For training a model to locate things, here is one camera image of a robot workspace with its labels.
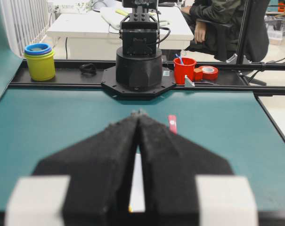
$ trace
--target red plastic cup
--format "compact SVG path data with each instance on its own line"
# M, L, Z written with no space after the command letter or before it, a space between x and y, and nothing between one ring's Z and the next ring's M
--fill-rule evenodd
M194 69L197 63L194 59L187 57L183 57L182 61L184 65L181 64L179 58L174 59L174 76L178 85L184 85L185 75L187 75L191 81L194 80Z

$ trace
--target sticker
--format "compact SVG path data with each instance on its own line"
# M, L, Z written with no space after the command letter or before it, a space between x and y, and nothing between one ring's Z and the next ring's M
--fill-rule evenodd
M163 76L169 76L170 75L170 71L163 71Z

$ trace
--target office chair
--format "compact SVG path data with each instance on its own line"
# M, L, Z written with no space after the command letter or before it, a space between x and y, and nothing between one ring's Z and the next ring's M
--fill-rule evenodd
M246 32L246 46L244 47L244 54L247 59L252 62L261 61L268 52L269 39L267 29L265 26L264 16L269 5L270 0L253 0L252 10L250 13L250 20ZM236 52L227 51L227 33L232 27L232 24L219 24L208 20L197 19L197 21L210 24L217 31L217 52L209 51L207 49L193 49L189 51L198 51L215 56L215 59L226 61ZM262 40L256 40L257 37L262 37Z

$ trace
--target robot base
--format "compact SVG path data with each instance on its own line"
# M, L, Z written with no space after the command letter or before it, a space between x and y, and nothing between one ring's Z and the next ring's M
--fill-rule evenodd
M116 81L116 67L104 70L102 86L116 91L121 96L127 97L156 97L176 86L174 72L163 68L162 80L159 84L148 88L132 88Z
M129 56L123 47L116 52L116 81L126 87L147 88L160 84L162 79L162 51L152 56Z

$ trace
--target teal table surface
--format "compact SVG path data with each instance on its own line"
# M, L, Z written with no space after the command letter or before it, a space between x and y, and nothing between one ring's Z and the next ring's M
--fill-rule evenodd
M102 90L9 89L0 101L0 211L39 159L138 109L164 124L176 115L180 135L248 177L259 210L285 210L285 143L253 93L169 91L125 101Z

